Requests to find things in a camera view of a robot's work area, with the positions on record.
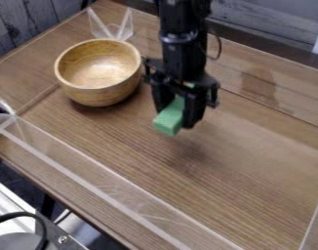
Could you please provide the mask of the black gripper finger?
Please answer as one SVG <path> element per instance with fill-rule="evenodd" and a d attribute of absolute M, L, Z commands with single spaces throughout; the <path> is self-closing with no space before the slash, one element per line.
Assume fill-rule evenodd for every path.
<path fill-rule="evenodd" d="M 156 112 L 160 112 L 175 99 L 174 82 L 170 80 L 151 80 L 150 85 L 155 109 Z"/>
<path fill-rule="evenodd" d="M 188 89 L 184 101 L 183 127 L 191 129 L 203 117 L 207 105 L 207 90 L 205 88 Z"/>

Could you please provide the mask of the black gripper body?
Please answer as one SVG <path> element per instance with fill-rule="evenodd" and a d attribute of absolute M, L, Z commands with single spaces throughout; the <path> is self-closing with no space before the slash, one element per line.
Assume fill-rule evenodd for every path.
<path fill-rule="evenodd" d="M 207 61 L 207 32 L 197 31 L 179 35 L 159 32 L 163 46 L 163 60 L 147 58 L 143 60 L 146 78 L 174 82 L 175 95 L 186 96 L 193 88 L 207 90 L 207 105 L 218 104 L 218 80 L 205 71 Z"/>

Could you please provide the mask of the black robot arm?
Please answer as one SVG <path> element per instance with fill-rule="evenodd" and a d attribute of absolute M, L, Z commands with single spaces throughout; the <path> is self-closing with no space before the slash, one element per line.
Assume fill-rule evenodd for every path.
<path fill-rule="evenodd" d="M 162 59 L 143 61 L 158 116 L 167 135 L 191 129 L 218 105 L 218 80 L 206 72 L 210 0 L 156 0 Z"/>

